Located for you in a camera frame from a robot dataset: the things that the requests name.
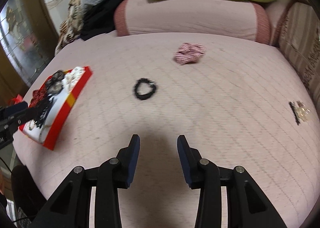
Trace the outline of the pink quilted bolster pillow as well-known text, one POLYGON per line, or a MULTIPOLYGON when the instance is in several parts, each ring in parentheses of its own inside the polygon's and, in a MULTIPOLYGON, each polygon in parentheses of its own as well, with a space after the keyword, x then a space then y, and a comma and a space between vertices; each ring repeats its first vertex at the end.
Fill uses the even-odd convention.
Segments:
POLYGON ((204 33, 268 44, 270 21, 250 1, 124 0, 114 13, 119 36, 148 33, 204 33))

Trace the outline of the stained glass door panel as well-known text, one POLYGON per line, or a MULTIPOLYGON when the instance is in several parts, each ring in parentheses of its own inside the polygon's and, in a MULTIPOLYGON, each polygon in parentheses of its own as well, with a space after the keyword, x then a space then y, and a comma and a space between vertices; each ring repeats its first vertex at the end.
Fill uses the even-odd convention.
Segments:
POLYGON ((33 84, 50 61, 23 0, 8 0, 1 10, 1 46, 27 86, 33 84))

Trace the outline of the leaf print cloth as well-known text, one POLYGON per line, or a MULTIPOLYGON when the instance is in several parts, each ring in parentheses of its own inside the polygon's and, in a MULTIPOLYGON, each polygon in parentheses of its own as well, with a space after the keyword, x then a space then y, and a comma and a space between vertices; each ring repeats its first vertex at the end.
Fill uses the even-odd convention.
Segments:
POLYGON ((57 55, 66 45, 80 37, 84 25, 84 12, 82 0, 70 0, 68 4, 68 16, 59 28, 59 40, 55 48, 57 55))

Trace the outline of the red box with white interior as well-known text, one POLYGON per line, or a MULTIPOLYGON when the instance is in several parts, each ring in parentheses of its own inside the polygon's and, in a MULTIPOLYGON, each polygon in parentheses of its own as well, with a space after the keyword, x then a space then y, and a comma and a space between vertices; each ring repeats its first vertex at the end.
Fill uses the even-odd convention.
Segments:
MULTIPOLYGON (((41 128, 38 128, 36 127, 34 121, 30 120, 19 127, 22 133, 24 133, 31 140, 41 144, 43 147, 49 150, 54 149, 57 138, 61 132, 63 124, 66 121, 66 118, 68 117, 85 84, 92 75, 92 71, 88 66, 84 66, 84 68, 85 73, 72 89, 71 93, 66 92, 66 90, 63 88, 59 94, 48 94, 48 98, 53 99, 53 106, 49 111, 44 125, 41 128)), ((64 73, 69 73, 71 70, 72 69, 64 71, 64 73)))

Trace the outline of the red plaid scrunchie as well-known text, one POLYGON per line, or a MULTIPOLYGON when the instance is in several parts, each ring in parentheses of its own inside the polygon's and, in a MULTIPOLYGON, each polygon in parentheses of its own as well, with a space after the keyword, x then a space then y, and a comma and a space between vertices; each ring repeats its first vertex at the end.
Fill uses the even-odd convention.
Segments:
POLYGON ((206 53, 206 48, 201 44, 183 43, 175 52, 174 60, 179 65, 197 63, 206 53))

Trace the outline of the black claw hair clip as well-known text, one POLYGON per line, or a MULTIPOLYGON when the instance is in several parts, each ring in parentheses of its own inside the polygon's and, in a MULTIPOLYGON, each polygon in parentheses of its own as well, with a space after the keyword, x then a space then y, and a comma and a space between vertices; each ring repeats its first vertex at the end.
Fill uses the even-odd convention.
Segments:
POLYGON ((33 120, 36 127, 41 128, 53 106, 53 99, 33 100, 28 107, 28 119, 33 120))

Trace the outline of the black cloth on bed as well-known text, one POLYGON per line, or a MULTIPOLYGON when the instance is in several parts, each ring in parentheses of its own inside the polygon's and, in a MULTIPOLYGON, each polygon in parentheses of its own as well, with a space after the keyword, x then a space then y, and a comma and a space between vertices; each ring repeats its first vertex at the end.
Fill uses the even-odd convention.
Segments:
POLYGON ((83 18, 80 38, 84 41, 115 30, 114 13, 124 0, 103 0, 90 8, 83 18))

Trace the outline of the black metal hair clip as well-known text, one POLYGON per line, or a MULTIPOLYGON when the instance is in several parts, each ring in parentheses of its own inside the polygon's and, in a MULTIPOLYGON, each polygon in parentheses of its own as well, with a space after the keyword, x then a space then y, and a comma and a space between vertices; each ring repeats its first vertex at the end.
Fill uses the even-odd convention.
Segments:
POLYGON ((290 102, 289 102, 289 106, 290 106, 290 108, 291 108, 291 110, 292 110, 292 112, 293 112, 293 115, 294 115, 294 117, 295 117, 296 124, 297 124, 297 125, 300 125, 300 119, 299 119, 299 116, 298 116, 298 114, 297 114, 295 104, 290 101, 290 102))

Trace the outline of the white dotted scrunchie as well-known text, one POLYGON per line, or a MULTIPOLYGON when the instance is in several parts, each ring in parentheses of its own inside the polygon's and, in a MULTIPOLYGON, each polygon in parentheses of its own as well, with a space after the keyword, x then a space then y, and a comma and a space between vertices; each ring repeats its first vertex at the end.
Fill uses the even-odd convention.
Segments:
POLYGON ((77 66, 72 69, 71 72, 65 74, 62 80, 62 86, 66 92, 71 93, 72 89, 75 87, 84 73, 85 68, 77 66))

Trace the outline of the red bag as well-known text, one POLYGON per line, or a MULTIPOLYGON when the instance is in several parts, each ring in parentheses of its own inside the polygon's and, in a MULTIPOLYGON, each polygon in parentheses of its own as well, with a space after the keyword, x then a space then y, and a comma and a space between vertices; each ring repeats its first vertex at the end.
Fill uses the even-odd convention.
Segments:
POLYGON ((23 101, 23 97, 20 94, 18 94, 17 97, 14 97, 9 100, 9 106, 19 104, 22 101, 23 101))

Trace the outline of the black sheer dotted scrunchie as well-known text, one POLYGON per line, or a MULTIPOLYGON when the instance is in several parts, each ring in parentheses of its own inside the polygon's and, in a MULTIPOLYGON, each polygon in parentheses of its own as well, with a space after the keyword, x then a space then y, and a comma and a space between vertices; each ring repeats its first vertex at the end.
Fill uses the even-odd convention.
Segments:
POLYGON ((62 70, 56 71, 45 83, 47 94, 59 94, 63 89, 62 81, 64 78, 65 73, 62 70))

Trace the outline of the red polka dot scrunchie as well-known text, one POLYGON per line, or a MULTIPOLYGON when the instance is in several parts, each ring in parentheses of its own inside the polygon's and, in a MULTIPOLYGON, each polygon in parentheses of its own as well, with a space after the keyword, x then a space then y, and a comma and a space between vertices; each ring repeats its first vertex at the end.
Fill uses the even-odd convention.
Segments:
POLYGON ((29 107, 41 107, 48 102, 48 94, 45 86, 38 90, 33 90, 33 96, 30 101, 29 107))

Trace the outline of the striped beige cushion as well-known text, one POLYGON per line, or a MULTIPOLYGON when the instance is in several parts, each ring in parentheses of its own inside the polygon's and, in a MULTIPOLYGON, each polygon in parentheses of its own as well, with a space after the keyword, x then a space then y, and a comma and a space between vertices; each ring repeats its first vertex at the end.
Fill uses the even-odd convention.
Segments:
POLYGON ((291 6, 280 32, 279 47, 313 100, 319 100, 319 18, 311 6, 291 6))

